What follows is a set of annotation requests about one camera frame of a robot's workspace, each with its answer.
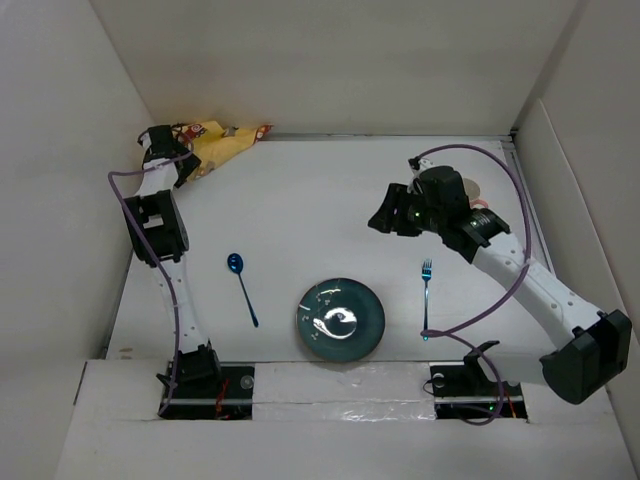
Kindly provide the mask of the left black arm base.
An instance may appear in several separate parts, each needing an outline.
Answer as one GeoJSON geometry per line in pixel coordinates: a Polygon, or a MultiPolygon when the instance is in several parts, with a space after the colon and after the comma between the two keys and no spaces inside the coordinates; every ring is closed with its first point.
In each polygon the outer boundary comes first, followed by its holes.
{"type": "Polygon", "coordinates": [[[165,420],[251,420],[255,365],[223,363],[221,378],[209,382],[196,380],[174,388],[169,396],[168,377],[162,378],[163,393],[159,417],[165,420]]]}

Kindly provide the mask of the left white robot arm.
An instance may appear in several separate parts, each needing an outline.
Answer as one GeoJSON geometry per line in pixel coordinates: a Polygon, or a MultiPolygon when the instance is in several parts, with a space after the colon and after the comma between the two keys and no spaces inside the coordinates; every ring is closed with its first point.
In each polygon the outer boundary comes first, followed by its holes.
{"type": "Polygon", "coordinates": [[[222,369],[211,341],[202,332],[187,281],[189,239],[174,198],[200,160],[176,126],[157,125],[138,137],[144,149],[142,180],[135,194],[121,200],[137,258],[154,275],[173,335],[172,361],[157,379],[168,399],[195,390],[212,396],[222,387],[222,369]]]}

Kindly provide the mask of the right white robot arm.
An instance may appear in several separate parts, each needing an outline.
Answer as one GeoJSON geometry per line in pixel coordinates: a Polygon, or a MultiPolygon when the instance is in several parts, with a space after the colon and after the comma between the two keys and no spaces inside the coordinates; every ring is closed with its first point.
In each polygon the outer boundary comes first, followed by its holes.
{"type": "Polygon", "coordinates": [[[500,374],[512,382],[545,384],[562,400],[578,405],[626,369],[630,319],[620,310],[602,311],[526,258],[505,221],[487,208],[471,206],[463,179],[453,168],[424,170],[411,185],[390,184],[368,225],[399,236],[437,234],[446,247],[512,292],[551,340],[551,353],[494,351],[492,362],[467,364],[462,381],[471,392],[486,393],[500,374]]]}

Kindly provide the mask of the yellow car-print cloth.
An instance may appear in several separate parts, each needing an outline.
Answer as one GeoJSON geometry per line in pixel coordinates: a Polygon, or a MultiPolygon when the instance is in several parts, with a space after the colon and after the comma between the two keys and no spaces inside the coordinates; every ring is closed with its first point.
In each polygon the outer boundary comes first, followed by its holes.
{"type": "Polygon", "coordinates": [[[200,165],[187,177],[193,182],[264,139],[272,126],[256,128],[222,127],[216,121],[193,124],[174,124],[179,141],[200,160],[200,165]]]}

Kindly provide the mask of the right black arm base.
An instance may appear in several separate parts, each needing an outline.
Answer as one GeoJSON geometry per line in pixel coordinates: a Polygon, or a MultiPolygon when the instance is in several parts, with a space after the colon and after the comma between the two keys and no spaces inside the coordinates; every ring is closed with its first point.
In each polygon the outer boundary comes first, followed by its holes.
{"type": "Polygon", "coordinates": [[[522,388],[503,383],[503,403],[495,377],[486,374],[480,356],[470,351],[462,360],[429,363],[429,378],[423,392],[434,400],[437,420],[464,423],[487,422],[493,415],[501,419],[528,419],[522,388]]]}

